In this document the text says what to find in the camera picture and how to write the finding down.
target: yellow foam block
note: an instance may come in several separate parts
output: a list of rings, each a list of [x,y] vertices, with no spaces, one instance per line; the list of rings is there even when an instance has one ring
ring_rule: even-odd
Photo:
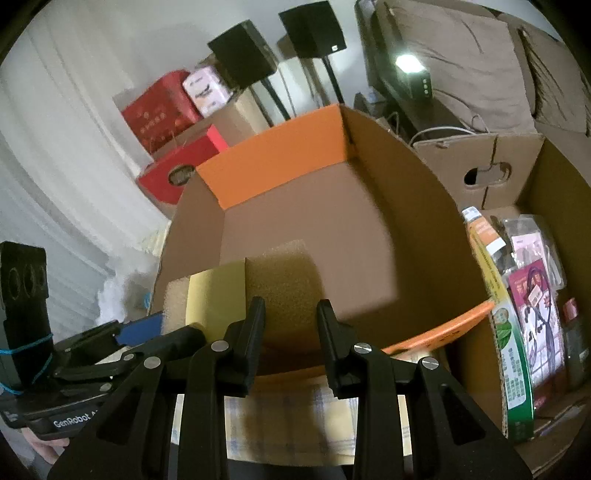
[[[197,323],[207,341],[220,340],[246,318],[244,260],[191,275],[185,325]]]

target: speaker stand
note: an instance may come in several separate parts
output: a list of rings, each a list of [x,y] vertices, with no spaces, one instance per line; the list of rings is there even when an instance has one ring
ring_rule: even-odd
[[[324,68],[329,74],[330,82],[333,84],[333,88],[335,89],[336,99],[339,103],[344,103],[343,94],[340,92],[339,82],[336,81],[335,73],[333,72],[332,66],[330,65],[330,60],[328,57],[322,57],[322,63],[324,63]]]
[[[277,105],[277,108],[279,109],[279,111],[283,115],[283,118],[285,120],[290,120],[291,119],[290,114],[287,113],[287,110],[285,109],[285,106],[283,105],[281,99],[277,96],[277,92],[273,88],[273,85],[271,85],[269,77],[263,78],[261,80],[261,83],[263,84],[263,87],[265,87],[267,89],[267,92],[269,92],[269,95],[271,95],[271,98],[273,99],[273,101]]]

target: plastic bag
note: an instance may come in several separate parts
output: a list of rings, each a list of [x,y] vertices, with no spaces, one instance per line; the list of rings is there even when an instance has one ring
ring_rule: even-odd
[[[145,298],[152,292],[160,259],[135,248],[122,248],[109,260],[114,277],[105,280],[98,293],[97,325],[111,320],[138,320],[147,314]]]
[[[520,215],[516,219],[504,219],[502,224],[511,240],[512,257],[517,268],[523,268],[542,259],[552,291],[556,293],[564,288],[564,270],[556,244],[544,219],[538,215]]]

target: lamp light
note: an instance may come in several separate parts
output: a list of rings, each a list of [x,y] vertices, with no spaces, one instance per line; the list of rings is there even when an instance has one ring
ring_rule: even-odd
[[[396,57],[398,83],[413,100],[426,100],[433,97],[431,74],[412,53],[402,53]]]

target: human hand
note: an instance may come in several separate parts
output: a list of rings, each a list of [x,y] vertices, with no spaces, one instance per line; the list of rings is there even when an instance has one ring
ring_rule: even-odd
[[[59,455],[55,450],[55,447],[66,447],[70,443],[70,439],[59,439],[59,440],[39,440],[31,429],[22,429],[22,435],[25,440],[33,447],[33,449],[43,457],[43,459],[53,465],[58,459]]]

